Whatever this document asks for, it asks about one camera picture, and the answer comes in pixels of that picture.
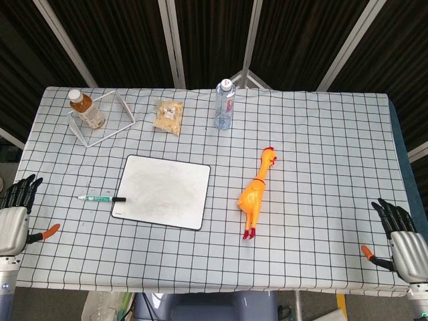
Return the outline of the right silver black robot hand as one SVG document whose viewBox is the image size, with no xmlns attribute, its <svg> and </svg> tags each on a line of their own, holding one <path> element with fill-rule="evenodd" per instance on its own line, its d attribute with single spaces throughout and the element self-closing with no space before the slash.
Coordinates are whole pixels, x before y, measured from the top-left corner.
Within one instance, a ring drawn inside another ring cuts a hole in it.
<svg viewBox="0 0 428 321">
<path fill-rule="evenodd" d="M 381 198 L 371 205 L 380 217 L 392 256 L 390 260 L 381 259 L 362 245 L 360 248 L 365 258 L 397 273 L 408 284 L 428 283 L 428 243 L 417 232 L 409 212 Z"/>
</svg>

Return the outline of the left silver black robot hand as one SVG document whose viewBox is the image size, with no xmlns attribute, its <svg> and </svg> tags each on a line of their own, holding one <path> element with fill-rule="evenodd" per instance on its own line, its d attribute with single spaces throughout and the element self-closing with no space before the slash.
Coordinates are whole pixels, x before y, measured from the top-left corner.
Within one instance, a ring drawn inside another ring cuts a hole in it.
<svg viewBox="0 0 428 321">
<path fill-rule="evenodd" d="M 57 223 L 44 232 L 29 232 L 29 215 L 42 182 L 41 177 L 30 175 L 11 185 L 0 197 L 0 257 L 16 256 L 27 245 L 46 240 L 60 228 Z"/>
</svg>

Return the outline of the green whiteboard marker black cap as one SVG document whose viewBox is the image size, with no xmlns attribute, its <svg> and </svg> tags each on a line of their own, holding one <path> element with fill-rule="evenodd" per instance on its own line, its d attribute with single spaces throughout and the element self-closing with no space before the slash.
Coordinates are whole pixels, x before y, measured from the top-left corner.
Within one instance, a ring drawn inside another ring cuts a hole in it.
<svg viewBox="0 0 428 321">
<path fill-rule="evenodd" d="M 83 200 L 83 201 L 95 201 L 95 202 L 107 202 L 107 203 L 126 202 L 126 197 L 107 197 L 107 196 L 83 195 L 83 196 L 78 196 L 78 199 Z"/>
</svg>

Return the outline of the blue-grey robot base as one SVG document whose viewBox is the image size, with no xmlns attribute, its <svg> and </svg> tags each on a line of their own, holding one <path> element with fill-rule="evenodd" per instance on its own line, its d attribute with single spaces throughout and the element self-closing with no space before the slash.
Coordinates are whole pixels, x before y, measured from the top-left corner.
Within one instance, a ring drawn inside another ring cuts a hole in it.
<svg viewBox="0 0 428 321">
<path fill-rule="evenodd" d="M 139 293 L 134 321 L 278 321 L 274 291 Z"/>
</svg>

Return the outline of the white whiteboard black rim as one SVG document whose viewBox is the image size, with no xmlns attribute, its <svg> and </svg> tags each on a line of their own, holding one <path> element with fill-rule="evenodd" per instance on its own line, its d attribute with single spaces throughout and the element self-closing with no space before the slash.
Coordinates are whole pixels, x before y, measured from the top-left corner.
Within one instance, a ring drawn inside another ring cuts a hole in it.
<svg viewBox="0 0 428 321">
<path fill-rule="evenodd" d="M 171 227 L 200 230 L 211 167 L 177 160 L 130 155 L 112 216 Z"/>
</svg>

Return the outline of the white paper sheet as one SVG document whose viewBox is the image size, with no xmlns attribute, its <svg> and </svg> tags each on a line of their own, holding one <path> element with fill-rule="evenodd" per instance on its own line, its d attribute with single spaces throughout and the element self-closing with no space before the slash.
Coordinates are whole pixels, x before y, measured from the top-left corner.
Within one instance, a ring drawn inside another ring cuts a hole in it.
<svg viewBox="0 0 428 321">
<path fill-rule="evenodd" d="M 333 312 L 330 312 L 322 317 L 319 321 L 348 321 L 344 312 L 341 309 L 337 309 Z"/>
</svg>

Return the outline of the clear plastic bag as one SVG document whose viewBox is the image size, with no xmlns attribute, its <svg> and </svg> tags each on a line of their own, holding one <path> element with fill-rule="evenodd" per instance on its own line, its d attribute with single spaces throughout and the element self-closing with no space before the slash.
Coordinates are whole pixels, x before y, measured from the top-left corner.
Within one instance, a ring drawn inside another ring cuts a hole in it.
<svg viewBox="0 0 428 321">
<path fill-rule="evenodd" d="M 132 292 L 89 291 L 82 312 L 82 321 L 131 321 Z"/>
</svg>

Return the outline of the white black-checked tablecloth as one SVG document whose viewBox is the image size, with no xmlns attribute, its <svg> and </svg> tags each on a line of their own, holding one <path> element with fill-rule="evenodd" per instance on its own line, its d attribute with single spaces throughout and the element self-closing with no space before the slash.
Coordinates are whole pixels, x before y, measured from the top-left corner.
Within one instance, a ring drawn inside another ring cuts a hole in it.
<svg viewBox="0 0 428 321">
<path fill-rule="evenodd" d="M 238 90 L 233 124 L 214 127 L 212 90 L 119 89 L 136 123 L 86 148 L 68 126 L 67 88 L 43 93 L 16 177 L 41 177 L 29 230 L 60 230 L 19 256 L 28 288 L 220 292 L 304 289 L 401 296 L 406 284 L 367 261 L 391 251 L 378 198 L 409 206 L 384 94 Z M 157 102 L 184 103 L 180 135 L 153 126 Z M 237 201 L 261 153 L 265 178 L 256 233 L 243 239 Z M 109 203 L 130 155 L 211 167 L 200 230 L 115 218 Z"/>
</svg>

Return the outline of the amber tea bottle white cap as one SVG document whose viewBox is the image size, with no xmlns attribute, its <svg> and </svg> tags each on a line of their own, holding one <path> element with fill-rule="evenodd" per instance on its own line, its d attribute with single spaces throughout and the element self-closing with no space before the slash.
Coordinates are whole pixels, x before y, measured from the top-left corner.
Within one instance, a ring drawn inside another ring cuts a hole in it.
<svg viewBox="0 0 428 321">
<path fill-rule="evenodd" d="M 103 126 L 106 119 L 91 97 L 73 89 L 68 92 L 68 98 L 71 108 L 90 128 L 97 129 Z"/>
</svg>

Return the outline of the dark folding screen panel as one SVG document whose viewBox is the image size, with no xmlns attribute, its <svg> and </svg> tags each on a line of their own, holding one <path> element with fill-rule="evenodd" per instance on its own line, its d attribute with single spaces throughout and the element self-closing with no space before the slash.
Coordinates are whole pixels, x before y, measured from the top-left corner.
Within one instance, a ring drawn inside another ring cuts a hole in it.
<svg viewBox="0 0 428 321">
<path fill-rule="evenodd" d="M 0 0 L 0 133 L 22 148 L 50 86 L 95 87 L 54 0 Z"/>
<path fill-rule="evenodd" d="M 407 151 L 428 141 L 428 0 L 387 0 L 329 87 L 385 93 Z"/>
<path fill-rule="evenodd" d="M 314 91 L 369 0 L 263 0 L 249 69 L 269 87 Z"/>
<path fill-rule="evenodd" d="M 243 69 L 253 0 L 175 0 L 186 88 L 209 89 Z"/>
<path fill-rule="evenodd" d="M 172 88 L 158 0 L 48 0 L 97 85 Z"/>
</svg>

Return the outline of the orange rubber chicken toy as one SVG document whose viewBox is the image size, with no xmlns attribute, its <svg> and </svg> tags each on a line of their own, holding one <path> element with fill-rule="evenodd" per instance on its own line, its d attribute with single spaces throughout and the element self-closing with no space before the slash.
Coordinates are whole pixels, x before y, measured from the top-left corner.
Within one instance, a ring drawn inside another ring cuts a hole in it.
<svg viewBox="0 0 428 321">
<path fill-rule="evenodd" d="M 266 187 L 265 178 L 270 167 L 275 164 L 276 159 L 277 156 L 273 147 L 267 147 L 262 151 L 261 164 L 257 175 L 238 198 L 237 205 L 246 216 L 243 239 L 253 239 L 255 237 Z"/>
</svg>

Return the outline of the clear bag of beige snacks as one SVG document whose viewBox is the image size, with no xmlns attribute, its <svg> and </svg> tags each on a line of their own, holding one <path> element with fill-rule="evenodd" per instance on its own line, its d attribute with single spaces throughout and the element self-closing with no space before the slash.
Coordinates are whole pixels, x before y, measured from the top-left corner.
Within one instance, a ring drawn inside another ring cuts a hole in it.
<svg viewBox="0 0 428 321">
<path fill-rule="evenodd" d="M 159 100 L 156 106 L 156 119 L 153 122 L 153 126 L 179 136 L 184 103 L 174 100 Z"/>
</svg>

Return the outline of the clear water bottle white cap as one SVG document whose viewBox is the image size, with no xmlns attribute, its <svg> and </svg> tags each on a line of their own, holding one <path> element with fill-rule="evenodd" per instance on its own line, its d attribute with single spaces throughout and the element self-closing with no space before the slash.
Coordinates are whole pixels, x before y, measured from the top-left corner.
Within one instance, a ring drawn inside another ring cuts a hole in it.
<svg viewBox="0 0 428 321">
<path fill-rule="evenodd" d="M 223 79 L 216 87 L 215 126 L 220 130 L 231 127 L 236 87 L 230 79 Z"/>
</svg>

